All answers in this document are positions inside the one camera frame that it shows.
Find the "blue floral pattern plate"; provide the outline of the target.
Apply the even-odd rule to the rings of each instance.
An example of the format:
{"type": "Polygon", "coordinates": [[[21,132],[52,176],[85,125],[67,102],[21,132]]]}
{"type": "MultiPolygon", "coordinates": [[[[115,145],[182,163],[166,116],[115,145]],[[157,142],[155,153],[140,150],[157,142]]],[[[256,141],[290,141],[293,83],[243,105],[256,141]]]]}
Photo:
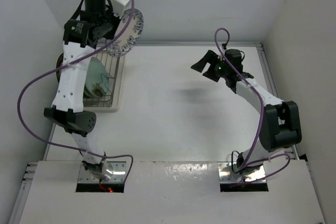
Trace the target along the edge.
{"type": "Polygon", "coordinates": [[[134,9],[132,19],[126,30],[113,44],[106,48],[113,57],[122,57],[138,43],[144,27],[144,18],[140,10],[134,9]]]}

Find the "teal flower plate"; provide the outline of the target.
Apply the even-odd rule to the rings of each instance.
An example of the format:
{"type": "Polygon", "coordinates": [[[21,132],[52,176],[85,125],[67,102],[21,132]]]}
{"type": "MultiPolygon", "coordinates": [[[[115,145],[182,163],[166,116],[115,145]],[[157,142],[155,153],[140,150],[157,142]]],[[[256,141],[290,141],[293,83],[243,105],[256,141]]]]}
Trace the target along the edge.
{"type": "Polygon", "coordinates": [[[90,98],[102,98],[106,94],[104,89],[98,83],[95,83],[92,86],[85,84],[84,93],[90,98]]]}
{"type": "Polygon", "coordinates": [[[106,93],[108,92],[109,79],[106,68],[99,59],[92,57],[89,63],[85,84],[92,86],[95,83],[98,83],[106,93]]]}

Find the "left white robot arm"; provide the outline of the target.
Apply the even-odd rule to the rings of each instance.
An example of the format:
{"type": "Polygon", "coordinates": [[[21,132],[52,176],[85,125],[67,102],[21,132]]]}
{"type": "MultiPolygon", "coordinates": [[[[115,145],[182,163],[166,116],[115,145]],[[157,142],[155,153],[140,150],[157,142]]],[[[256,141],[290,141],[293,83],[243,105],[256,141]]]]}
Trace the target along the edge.
{"type": "Polygon", "coordinates": [[[113,39],[130,0],[82,0],[64,25],[63,69],[56,96],[44,116],[64,128],[82,153],[84,169],[99,181],[108,181],[112,169],[90,133],[96,114],[83,108],[83,92],[90,60],[102,38],[113,39]]]}

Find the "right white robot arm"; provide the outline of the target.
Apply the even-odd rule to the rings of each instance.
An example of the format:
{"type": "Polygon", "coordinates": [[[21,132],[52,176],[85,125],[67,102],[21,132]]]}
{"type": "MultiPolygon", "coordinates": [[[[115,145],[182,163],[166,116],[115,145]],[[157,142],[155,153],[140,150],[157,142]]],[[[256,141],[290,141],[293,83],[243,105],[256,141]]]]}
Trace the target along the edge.
{"type": "Polygon", "coordinates": [[[284,148],[302,141],[298,105],[284,101],[264,89],[254,76],[243,70],[244,52],[227,49],[218,55],[209,50],[191,69],[218,82],[221,78],[236,95],[244,98],[260,115],[252,146],[238,154],[231,165],[234,173],[246,174],[258,169],[284,148]]]}

